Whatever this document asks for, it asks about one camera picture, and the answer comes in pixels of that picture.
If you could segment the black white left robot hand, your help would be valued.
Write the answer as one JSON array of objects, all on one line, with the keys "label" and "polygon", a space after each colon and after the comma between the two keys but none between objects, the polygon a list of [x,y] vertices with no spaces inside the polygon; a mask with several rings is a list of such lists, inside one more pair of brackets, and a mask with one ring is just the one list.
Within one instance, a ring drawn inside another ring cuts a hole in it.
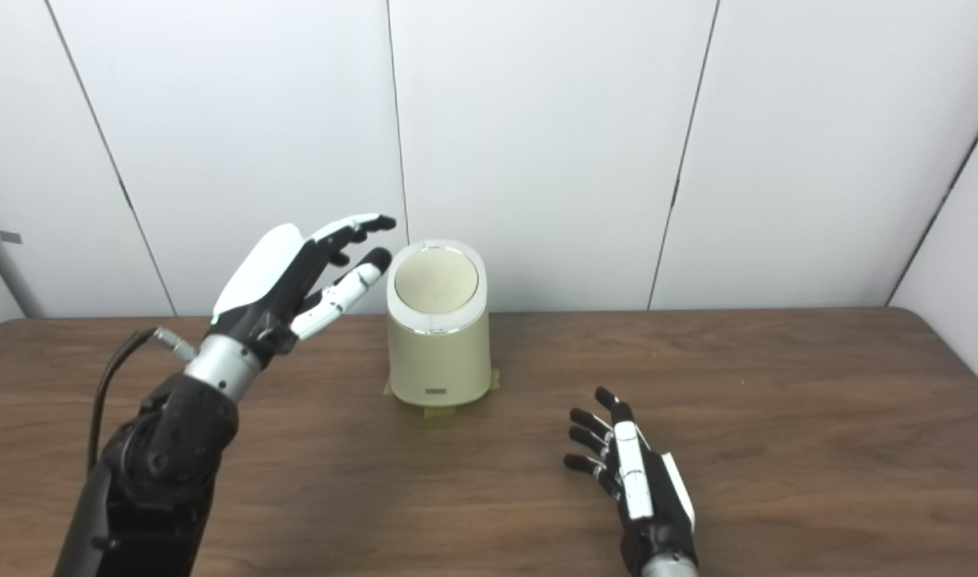
[{"label": "black white left robot hand", "polygon": [[262,369],[268,368],[275,357],[342,317],[377,284],[393,260],[389,249],[376,246],[356,265],[345,250],[396,226],[390,216],[363,213],[310,235],[293,224],[274,227],[222,289],[209,335],[230,337]]}]

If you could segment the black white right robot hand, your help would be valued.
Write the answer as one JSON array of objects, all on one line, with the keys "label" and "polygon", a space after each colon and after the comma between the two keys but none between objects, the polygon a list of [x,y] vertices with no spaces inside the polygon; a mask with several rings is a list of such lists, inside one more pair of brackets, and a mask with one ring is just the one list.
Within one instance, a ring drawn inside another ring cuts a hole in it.
[{"label": "black white right robot hand", "polygon": [[591,455],[567,454],[564,467],[594,478],[615,502],[629,575],[697,576],[697,516],[675,459],[651,448],[627,402],[605,387],[594,395],[610,419],[570,409],[568,436]]}]

